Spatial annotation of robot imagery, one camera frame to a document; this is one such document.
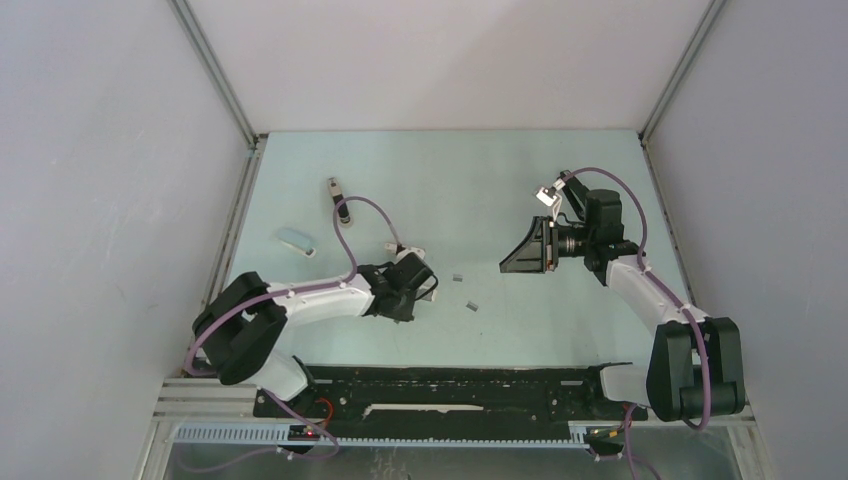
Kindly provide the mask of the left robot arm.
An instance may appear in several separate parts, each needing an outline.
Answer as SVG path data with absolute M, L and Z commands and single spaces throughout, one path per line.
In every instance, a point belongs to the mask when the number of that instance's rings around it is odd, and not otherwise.
M 194 320 L 188 359 L 203 351 L 207 374 L 221 384 L 255 385 L 290 415 L 304 416 L 315 406 L 316 390 L 303 362 L 285 349 L 287 334 L 342 317 L 411 322 L 416 303 L 431 300 L 438 285 L 434 271 L 409 250 L 383 264 L 358 265 L 346 277 L 289 286 L 247 272 Z

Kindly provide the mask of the staple box tray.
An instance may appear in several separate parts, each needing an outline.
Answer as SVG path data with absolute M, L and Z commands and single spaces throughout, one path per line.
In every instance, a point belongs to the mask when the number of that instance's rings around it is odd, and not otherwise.
M 438 290 L 437 290 L 437 289 L 427 290 L 427 291 L 422 292 L 422 293 L 421 293 L 421 294 L 420 294 L 420 295 L 416 298 L 416 300 L 417 300 L 417 301 L 432 302 L 432 301 L 435 299 L 435 297 L 436 297 L 437 293 L 438 293 Z

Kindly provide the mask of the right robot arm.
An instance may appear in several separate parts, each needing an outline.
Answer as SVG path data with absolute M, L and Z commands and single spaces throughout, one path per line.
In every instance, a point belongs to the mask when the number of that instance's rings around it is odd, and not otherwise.
M 563 258 L 580 258 L 614 291 L 653 336 L 647 366 L 601 368 L 581 392 L 585 411 L 606 418 L 622 402 L 649 407 L 663 421 L 707 421 L 746 405 L 741 335 L 728 317 L 712 317 L 674 297 L 624 236 L 617 192 L 541 187 L 550 210 L 536 216 L 521 242 L 500 262 L 503 273 L 548 273 Z

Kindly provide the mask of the beige and black large stapler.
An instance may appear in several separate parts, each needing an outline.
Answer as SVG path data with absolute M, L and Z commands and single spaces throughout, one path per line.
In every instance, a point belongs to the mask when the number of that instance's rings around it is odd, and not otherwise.
M 352 225 L 352 217 L 349 207 L 345 203 L 345 196 L 340 182 L 336 177 L 330 177 L 327 179 L 327 187 L 333 205 L 338 208 L 337 215 L 339 223 L 342 227 L 350 227 Z

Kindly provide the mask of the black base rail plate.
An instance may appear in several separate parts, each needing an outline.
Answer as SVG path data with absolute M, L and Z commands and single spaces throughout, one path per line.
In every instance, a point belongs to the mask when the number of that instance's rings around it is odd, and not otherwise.
M 617 426 L 627 411 L 603 396 L 599 367 L 308 370 L 313 383 L 291 407 L 339 440 L 569 441 L 577 422 Z

